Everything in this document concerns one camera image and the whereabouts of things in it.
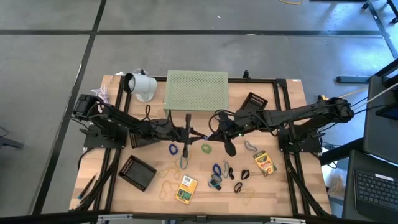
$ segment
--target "keyboard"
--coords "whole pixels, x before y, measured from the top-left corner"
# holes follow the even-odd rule
[[[355,209],[379,221],[396,221],[398,178],[361,170],[354,171]]]

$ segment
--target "green perforated board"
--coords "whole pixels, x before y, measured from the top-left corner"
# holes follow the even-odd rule
[[[169,70],[164,104],[165,110],[228,109],[228,73]]]

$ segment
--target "yellow box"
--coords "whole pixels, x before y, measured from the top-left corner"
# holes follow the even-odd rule
[[[261,171],[264,173],[264,176],[268,176],[277,170],[275,164],[265,151],[261,151],[253,157]]]
[[[192,199],[193,192],[195,191],[197,185],[197,180],[194,180],[191,177],[185,175],[182,178],[182,182],[177,190],[177,193],[175,194],[175,199],[188,205],[189,201],[191,201]]]

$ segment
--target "white lamp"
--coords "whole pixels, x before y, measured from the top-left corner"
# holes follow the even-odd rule
[[[123,84],[124,90],[136,94],[141,102],[149,102],[153,99],[157,87],[156,79],[148,77],[143,69],[140,73],[127,73]]]

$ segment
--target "wooden board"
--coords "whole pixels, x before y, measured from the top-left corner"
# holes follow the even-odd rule
[[[106,75],[103,84],[109,81],[111,76]],[[114,103],[118,91],[119,77],[114,77],[109,85],[110,102]],[[289,98],[292,108],[306,105],[303,86],[300,80],[287,80]],[[230,83],[229,84],[229,110],[236,111],[242,105],[249,92],[253,92],[266,100],[268,105],[266,109],[276,109],[274,92],[271,84],[266,83]],[[282,90],[279,90],[282,109],[284,110],[284,101]],[[150,118],[164,118],[163,111],[165,96],[165,82],[158,82],[158,87],[154,99],[149,102],[151,105]],[[123,95],[121,105],[124,105],[126,96]],[[129,114],[136,118],[143,118],[145,106],[147,103],[141,103],[135,96],[131,98]],[[173,111],[172,118],[176,126],[185,126],[186,111]],[[208,118],[211,112],[190,111],[192,114],[191,126],[198,132],[210,134],[208,127]],[[212,122],[212,127],[216,129],[216,121]],[[274,161],[278,171],[268,177],[264,177],[253,159],[253,152],[244,148],[244,140],[258,147],[259,150],[265,150]],[[201,145],[207,143],[213,150],[211,154],[205,154],[201,150]],[[155,167],[158,171],[150,186],[145,192],[141,192],[120,177],[116,178],[115,190],[111,211],[129,212],[129,213],[177,213],[177,214],[212,214],[212,215],[291,215],[289,188],[283,155],[279,151],[277,138],[269,133],[259,131],[249,133],[241,138],[233,140],[236,146],[237,155],[229,157],[225,153],[224,145],[221,142],[197,141],[190,147],[190,159],[188,167],[180,170],[180,177],[176,179],[174,169],[170,169],[165,177],[164,170],[169,167],[176,167],[175,161],[180,158],[183,144],[176,144],[180,150],[176,156],[169,153],[169,144],[171,142],[161,141],[149,146],[132,149],[127,140],[126,147],[122,150],[119,169],[124,165],[130,155],[142,159],[149,165]],[[94,149],[88,153],[81,162],[81,168],[75,184],[70,208],[75,208],[79,200],[77,196],[83,190],[89,179],[97,172],[100,172],[104,156],[104,149]],[[326,194],[325,184],[323,182],[322,171],[319,160],[309,154],[301,153],[302,167],[305,177],[305,183],[311,191],[315,200],[324,210],[330,212],[328,196]],[[214,163],[219,164],[224,169],[224,162],[228,161],[234,169],[235,179],[223,179],[222,189],[217,191],[208,186],[212,167]],[[250,177],[246,180],[240,180],[240,173],[243,169],[250,170]],[[189,205],[177,201],[174,197],[176,188],[181,183],[183,175],[188,175],[198,181],[198,186],[193,194]],[[172,186],[163,183],[171,182]],[[233,191],[237,182],[243,183],[242,190],[249,189],[253,194],[239,193]],[[164,186],[165,195],[160,195]],[[108,185],[105,186],[101,200],[101,208],[104,208],[104,202],[107,194]],[[302,200],[299,188],[295,188],[298,201],[299,212],[303,213]]]

